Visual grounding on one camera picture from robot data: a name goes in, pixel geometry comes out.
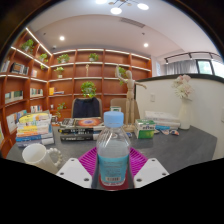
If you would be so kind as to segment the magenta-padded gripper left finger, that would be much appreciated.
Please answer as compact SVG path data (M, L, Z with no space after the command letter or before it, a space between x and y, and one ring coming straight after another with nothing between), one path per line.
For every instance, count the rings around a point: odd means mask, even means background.
M57 176L84 188L96 188L98 183L97 150L90 149L79 158L70 158Z

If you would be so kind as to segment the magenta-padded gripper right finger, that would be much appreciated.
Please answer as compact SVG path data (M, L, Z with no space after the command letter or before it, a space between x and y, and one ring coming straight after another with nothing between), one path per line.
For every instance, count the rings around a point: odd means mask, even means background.
M141 188L168 175L168 171L156 158L148 159L134 148L130 149L129 166L135 188Z

